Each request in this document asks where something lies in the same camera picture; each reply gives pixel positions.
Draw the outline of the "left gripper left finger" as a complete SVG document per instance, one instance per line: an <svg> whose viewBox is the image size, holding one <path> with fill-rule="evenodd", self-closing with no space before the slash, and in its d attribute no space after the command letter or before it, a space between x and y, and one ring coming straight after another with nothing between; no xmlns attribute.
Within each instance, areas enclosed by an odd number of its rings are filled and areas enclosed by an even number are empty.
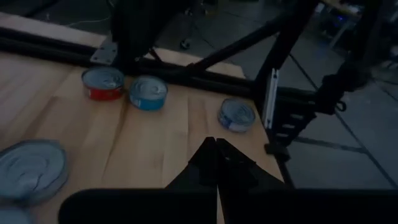
<svg viewBox="0 0 398 224"><path fill-rule="evenodd" d="M59 223L216 223L216 140L204 139L164 188L86 189L69 196Z"/></svg>

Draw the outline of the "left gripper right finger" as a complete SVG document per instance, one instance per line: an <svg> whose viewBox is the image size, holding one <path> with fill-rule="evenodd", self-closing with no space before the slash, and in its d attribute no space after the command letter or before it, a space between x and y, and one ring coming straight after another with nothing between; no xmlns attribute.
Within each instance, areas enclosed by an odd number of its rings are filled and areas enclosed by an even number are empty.
<svg viewBox="0 0 398 224"><path fill-rule="evenodd" d="M293 189L219 138L226 223L397 223L397 191Z"/></svg>

